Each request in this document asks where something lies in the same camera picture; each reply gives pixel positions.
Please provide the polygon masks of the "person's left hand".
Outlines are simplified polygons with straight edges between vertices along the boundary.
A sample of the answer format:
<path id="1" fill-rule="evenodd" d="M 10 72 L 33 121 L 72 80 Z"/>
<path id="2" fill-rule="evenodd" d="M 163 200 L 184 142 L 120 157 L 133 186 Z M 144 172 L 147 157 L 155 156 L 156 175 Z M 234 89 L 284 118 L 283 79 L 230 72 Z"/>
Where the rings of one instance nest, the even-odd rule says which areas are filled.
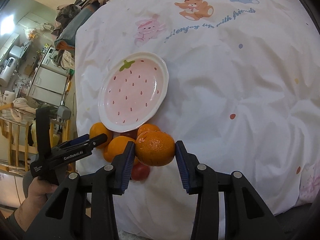
<path id="1" fill-rule="evenodd" d="M 50 184 L 45 180 L 34 178 L 28 189 L 28 196 L 14 212 L 14 217 L 20 228 L 26 232 L 39 214 L 40 210 L 48 200 L 47 194 L 52 194 L 57 189 L 57 185 Z"/>

